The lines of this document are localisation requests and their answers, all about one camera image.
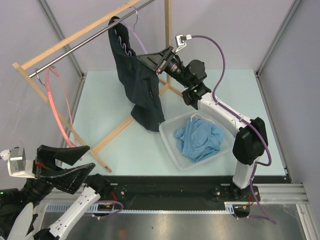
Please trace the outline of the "dark navy shorts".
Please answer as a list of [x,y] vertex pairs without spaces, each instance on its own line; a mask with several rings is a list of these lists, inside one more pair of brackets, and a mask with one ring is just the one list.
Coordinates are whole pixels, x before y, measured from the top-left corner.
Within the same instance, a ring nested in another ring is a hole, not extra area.
[[159,131],[165,121],[159,97],[159,78],[137,59],[131,48],[128,28],[118,23],[108,30],[110,48],[115,60],[119,81],[125,95],[134,104],[131,116],[146,130]]

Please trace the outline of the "lilac plastic hanger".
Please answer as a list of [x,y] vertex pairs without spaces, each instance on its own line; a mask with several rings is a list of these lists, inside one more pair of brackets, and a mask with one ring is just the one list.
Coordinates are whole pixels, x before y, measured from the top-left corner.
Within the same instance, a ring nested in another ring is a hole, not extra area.
[[[135,11],[135,15],[136,15],[136,21],[133,25],[133,28],[131,28],[130,26],[128,26],[123,20],[120,22],[122,25],[124,25],[131,33],[132,35],[135,37],[135,39],[137,40],[137,42],[139,43],[141,49],[143,50],[143,52],[145,54],[148,53],[145,45],[143,44],[142,40],[140,39],[140,37],[137,35],[137,33],[135,32],[135,27],[136,27],[136,24],[138,23],[138,20],[139,20],[139,15],[138,15],[138,10],[135,6],[130,6],[130,8],[134,8],[134,11]],[[120,36],[118,36],[118,41],[120,43],[120,46],[122,47],[122,49],[124,50],[125,54],[128,55],[128,56],[132,56],[132,51],[129,50],[128,46],[126,43],[123,42],[122,38]]]

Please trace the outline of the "pink plastic hanger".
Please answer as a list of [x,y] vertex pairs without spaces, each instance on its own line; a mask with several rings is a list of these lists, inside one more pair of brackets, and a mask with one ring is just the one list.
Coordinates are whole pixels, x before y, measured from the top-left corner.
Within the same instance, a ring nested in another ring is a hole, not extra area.
[[58,125],[58,128],[59,128],[59,130],[60,130],[60,132],[62,134],[63,139],[65,140],[65,142],[66,142],[66,144],[67,144],[67,146],[69,148],[75,148],[75,147],[78,146],[77,138],[75,137],[74,141],[70,140],[70,137],[68,136],[66,130],[64,129],[62,121],[61,121],[61,118],[59,117],[59,114],[58,114],[58,110],[56,108],[56,104],[55,104],[55,101],[54,101],[54,98],[53,98],[53,93],[52,93],[52,90],[51,90],[50,73],[53,73],[57,77],[57,79],[59,80],[60,86],[61,86],[63,94],[64,94],[65,102],[66,102],[66,105],[67,105],[68,115],[71,118],[72,117],[71,108],[70,108],[69,100],[68,100],[67,93],[66,93],[66,90],[65,90],[65,86],[64,86],[63,80],[61,79],[59,73],[56,70],[56,67],[55,66],[51,66],[51,67],[48,67],[46,69],[46,71],[45,71],[45,83],[43,83],[41,81],[38,73],[36,73],[36,77],[38,78],[39,82],[46,89],[47,97],[48,97],[48,101],[49,101],[49,106],[51,108],[51,111],[52,111],[53,116],[55,118],[55,121],[56,121],[56,123]]

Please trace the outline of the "light blue mesh shorts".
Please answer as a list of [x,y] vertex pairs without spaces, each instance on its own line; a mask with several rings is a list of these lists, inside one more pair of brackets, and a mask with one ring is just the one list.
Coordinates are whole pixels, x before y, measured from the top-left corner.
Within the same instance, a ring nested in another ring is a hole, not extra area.
[[185,127],[174,133],[176,147],[192,163],[201,162],[221,151],[225,132],[212,120],[197,113],[185,121]]

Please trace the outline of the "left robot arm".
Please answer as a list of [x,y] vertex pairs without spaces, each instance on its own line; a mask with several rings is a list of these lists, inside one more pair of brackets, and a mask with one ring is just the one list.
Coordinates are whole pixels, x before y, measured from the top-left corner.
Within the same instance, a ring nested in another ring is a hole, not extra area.
[[[64,240],[72,228],[98,200],[110,196],[110,182],[102,175],[89,175],[96,166],[74,164],[90,150],[88,145],[57,148],[41,145],[34,160],[26,160],[24,148],[1,151],[11,177],[25,178],[21,189],[0,192],[0,238],[2,240]],[[79,197],[51,226],[35,232],[36,208],[53,191],[74,195],[84,186]]]

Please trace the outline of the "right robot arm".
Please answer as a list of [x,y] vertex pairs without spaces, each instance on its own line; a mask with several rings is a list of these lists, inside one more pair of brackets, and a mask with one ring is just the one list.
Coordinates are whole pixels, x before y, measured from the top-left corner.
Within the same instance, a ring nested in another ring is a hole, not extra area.
[[201,60],[194,59],[184,65],[172,46],[160,52],[138,55],[137,59],[155,73],[165,72],[183,85],[185,104],[208,114],[234,136],[232,153],[237,164],[230,194],[235,200],[242,201],[249,194],[258,160],[268,148],[265,122],[260,117],[243,116],[213,95],[203,83],[207,73]]

